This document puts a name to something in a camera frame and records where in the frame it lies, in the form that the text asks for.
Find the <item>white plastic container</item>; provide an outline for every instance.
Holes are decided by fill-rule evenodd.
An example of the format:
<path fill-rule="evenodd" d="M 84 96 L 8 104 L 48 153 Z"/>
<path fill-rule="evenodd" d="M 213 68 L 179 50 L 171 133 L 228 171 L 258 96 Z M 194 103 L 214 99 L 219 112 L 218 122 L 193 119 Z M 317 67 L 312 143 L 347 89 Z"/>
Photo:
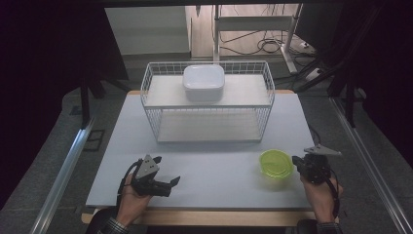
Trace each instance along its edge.
<path fill-rule="evenodd" d="M 220 101 L 225 85 L 225 72 L 220 65 L 190 65 L 183 72 L 182 84 L 189 101 Z"/>

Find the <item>human hand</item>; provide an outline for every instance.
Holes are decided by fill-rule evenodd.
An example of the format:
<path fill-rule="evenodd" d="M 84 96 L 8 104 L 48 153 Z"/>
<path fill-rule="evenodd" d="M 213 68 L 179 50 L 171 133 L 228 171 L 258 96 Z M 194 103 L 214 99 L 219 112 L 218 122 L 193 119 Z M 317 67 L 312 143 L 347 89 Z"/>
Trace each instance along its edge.
<path fill-rule="evenodd" d="M 122 191 L 122 200 L 119 206 L 116 220 L 124 226 L 129 226 L 131 223 L 139 218 L 146 209 L 152 196 L 140 196 L 131 187 L 132 174 L 128 175 L 125 186 Z"/>
<path fill-rule="evenodd" d="M 303 176 L 300 179 L 304 184 L 307 200 L 314 210 L 317 221 L 319 223 L 334 222 L 334 200 L 328 184 L 326 182 L 313 184 Z M 330 181 L 334 187 L 337 187 L 337 180 L 335 178 L 331 178 Z M 337 192 L 339 197 L 343 193 L 343 187 L 340 184 L 338 184 Z"/>

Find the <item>white tabletop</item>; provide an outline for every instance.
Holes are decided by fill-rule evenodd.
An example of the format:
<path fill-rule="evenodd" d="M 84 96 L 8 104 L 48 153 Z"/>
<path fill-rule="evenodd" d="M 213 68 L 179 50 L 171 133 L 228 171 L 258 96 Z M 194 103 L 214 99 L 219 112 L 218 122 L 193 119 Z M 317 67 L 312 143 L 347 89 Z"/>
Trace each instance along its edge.
<path fill-rule="evenodd" d="M 116 204 L 128 167 L 146 154 L 162 156 L 155 179 L 181 180 L 169 197 L 154 197 L 149 207 L 196 210 L 288 210 L 310 208 L 294 169 L 283 182 L 262 175 L 259 156 L 268 149 L 304 156 L 312 137 L 297 95 L 276 94 L 259 143 L 162 143 L 153 136 L 139 95 L 128 95 L 94 179 L 87 206 Z"/>

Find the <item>table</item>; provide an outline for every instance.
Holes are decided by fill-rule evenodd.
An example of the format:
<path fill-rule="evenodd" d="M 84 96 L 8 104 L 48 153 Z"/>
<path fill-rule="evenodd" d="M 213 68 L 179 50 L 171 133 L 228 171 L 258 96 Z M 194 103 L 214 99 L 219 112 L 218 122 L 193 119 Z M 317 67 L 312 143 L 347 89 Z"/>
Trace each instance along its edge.
<path fill-rule="evenodd" d="M 168 198 L 154 197 L 138 222 L 294 226 L 299 219 L 314 218 L 299 174 L 294 172 L 283 182 L 271 180 L 260 173 L 258 158 L 261 152 L 271 148 L 303 156 L 303 149 L 313 145 L 296 94 L 276 94 L 260 143 L 157 144 L 140 96 L 132 92 L 121 110 L 87 206 L 114 206 L 126 169 L 138 158 L 151 154 L 163 157 L 156 180 L 169 181 L 181 176 L 181 181 Z"/>

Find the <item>person's left hand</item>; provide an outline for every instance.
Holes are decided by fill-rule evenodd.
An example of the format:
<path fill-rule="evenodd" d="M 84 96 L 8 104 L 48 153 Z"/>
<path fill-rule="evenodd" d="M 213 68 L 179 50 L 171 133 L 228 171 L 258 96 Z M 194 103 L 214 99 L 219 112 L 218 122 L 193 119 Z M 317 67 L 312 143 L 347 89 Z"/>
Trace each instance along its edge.
<path fill-rule="evenodd" d="M 131 187 L 131 174 L 128 175 L 122 191 L 122 200 L 116 220 L 124 226 L 129 226 L 139 218 L 146 209 L 152 196 L 140 196 Z"/>

